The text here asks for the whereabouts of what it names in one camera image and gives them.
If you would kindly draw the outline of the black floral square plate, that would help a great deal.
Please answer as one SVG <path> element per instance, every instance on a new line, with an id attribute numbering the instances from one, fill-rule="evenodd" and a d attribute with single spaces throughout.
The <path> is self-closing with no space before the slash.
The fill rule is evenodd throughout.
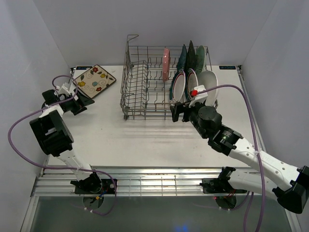
<path id="1" fill-rule="evenodd" d="M 188 74 L 189 69 L 194 70 L 196 68 L 196 65 L 197 65 L 197 60 L 196 60 L 195 48 L 194 48 L 193 42 L 190 41 L 187 54 L 186 54 L 186 61 L 185 61 L 185 67 L 184 67 L 185 73 Z"/>

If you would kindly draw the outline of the teal square plate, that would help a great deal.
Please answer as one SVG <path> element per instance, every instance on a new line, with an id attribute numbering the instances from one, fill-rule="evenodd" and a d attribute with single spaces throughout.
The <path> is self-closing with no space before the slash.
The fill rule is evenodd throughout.
<path id="1" fill-rule="evenodd" d="M 187 49 L 186 46 L 183 45 L 181 55 L 176 65 L 177 71 L 185 71 L 186 56 L 187 56 Z"/>

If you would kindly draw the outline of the round plate teal red rim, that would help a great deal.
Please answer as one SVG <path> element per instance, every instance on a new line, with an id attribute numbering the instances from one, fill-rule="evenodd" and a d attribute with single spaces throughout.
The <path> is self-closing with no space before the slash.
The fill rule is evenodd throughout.
<path id="1" fill-rule="evenodd" d="M 189 68 L 185 74 L 185 98 L 187 101 L 192 99 L 190 94 L 191 91 L 194 90 L 195 87 L 198 86 L 198 79 L 195 71 L 192 68 Z"/>

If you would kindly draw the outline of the pink dotted scalloped plate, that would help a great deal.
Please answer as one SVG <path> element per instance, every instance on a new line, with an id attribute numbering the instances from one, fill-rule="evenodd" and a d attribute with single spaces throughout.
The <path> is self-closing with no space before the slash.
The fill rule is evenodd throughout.
<path id="1" fill-rule="evenodd" d="M 164 54 L 162 59 L 162 80 L 167 82 L 169 79 L 169 66 L 170 66 L 170 50 L 164 48 Z"/>

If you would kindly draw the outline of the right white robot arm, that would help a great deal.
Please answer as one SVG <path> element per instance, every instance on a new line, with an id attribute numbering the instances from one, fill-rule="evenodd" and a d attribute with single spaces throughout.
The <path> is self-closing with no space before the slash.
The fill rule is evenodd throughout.
<path id="1" fill-rule="evenodd" d="M 183 122 L 191 122 L 208 145 L 218 153 L 239 160 L 259 171 L 249 174 L 234 167 L 223 167 L 219 176 L 202 180 L 205 193 L 262 194 L 276 200 L 283 208 L 301 214 L 309 199 L 309 168 L 297 168 L 284 163 L 255 146 L 237 131 L 222 124 L 222 116 L 212 106 L 196 103 L 176 103 L 170 107 L 173 122 L 183 115 Z"/>

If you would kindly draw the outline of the cream floral square plate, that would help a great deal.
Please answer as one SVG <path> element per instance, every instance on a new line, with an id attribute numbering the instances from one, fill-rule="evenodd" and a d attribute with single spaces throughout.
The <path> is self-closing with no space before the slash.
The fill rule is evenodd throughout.
<path id="1" fill-rule="evenodd" d="M 116 82 L 116 78 L 99 65 L 94 65 L 86 71 L 75 68 L 73 70 L 73 78 L 79 91 L 90 99 L 95 98 Z"/>

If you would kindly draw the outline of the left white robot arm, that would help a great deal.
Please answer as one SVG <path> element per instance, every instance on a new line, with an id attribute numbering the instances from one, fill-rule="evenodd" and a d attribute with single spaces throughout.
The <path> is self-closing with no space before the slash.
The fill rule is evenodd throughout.
<path id="1" fill-rule="evenodd" d="M 71 181 L 71 184 L 85 192 L 100 192 L 102 180 L 92 171 L 91 165 L 84 162 L 73 150 L 73 136 L 62 119 L 65 112 L 70 111 L 77 115 L 87 110 L 87 106 L 94 104 L 95 101 L 77 93 L 74 99 L 61 103 L 61 96 L 67 100 L 72 94 L 58 95 L 52 89 L 43 92 L 42 96 L 49 108 L 29 123 L 42 151 L 46 155 L 58 158 L 73 169 L 76 180 Z"/>

